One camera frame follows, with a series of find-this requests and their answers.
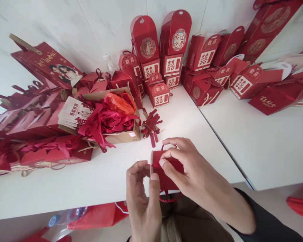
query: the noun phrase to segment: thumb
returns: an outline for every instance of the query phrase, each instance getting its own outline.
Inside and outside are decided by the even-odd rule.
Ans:
[[[164,170],[165,174],[177,185],[182,191],[186,184],[186,176],[178,172],[174,166],[166,159],[160,159],[159,164]]]

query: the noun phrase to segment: stack of cards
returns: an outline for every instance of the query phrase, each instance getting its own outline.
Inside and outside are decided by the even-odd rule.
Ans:
[[[58,115],[58,124],[78,130],[92,112],[93,107],[69,96]]]

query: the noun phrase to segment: red bag on floor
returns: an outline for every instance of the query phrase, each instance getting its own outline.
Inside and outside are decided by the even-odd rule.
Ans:
[[[67,228],[69,230],[79,230],[111,227],[128,217],[127,212],[124,201],[89,206],[84,216],[69,223]]]

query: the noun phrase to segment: person's arm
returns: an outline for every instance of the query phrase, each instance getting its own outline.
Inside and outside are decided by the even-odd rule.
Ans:
[[[169,148],[161,156],[159,163],[165,174],[185,196],[229,224],[244,241],[303,241],[244,192],[235,190],[189,139],[168,138],[163,144],[179,147]],[[168,162],[171,157],[183,164],[184,175]]]

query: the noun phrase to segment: white tile wall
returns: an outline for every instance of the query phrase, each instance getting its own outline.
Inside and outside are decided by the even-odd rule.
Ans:
[[[191,34],[216,33],[249,25],[254,0],[0,0],[0,94],[9,95],[12,85],[26,87],[35,78],[10,53],[18,51],[8,38],[14,33],[31,45],[43,41],[81,71],[105,69],[102,58],[109,53],[117,64],[121,50],[131,50],[130,23],[137,15],[154,20],[158,37],[167,13],[187,10],[192,17]],[[260,61],[303,50],[303,12],[285,28],[281,43],[267,48]]]

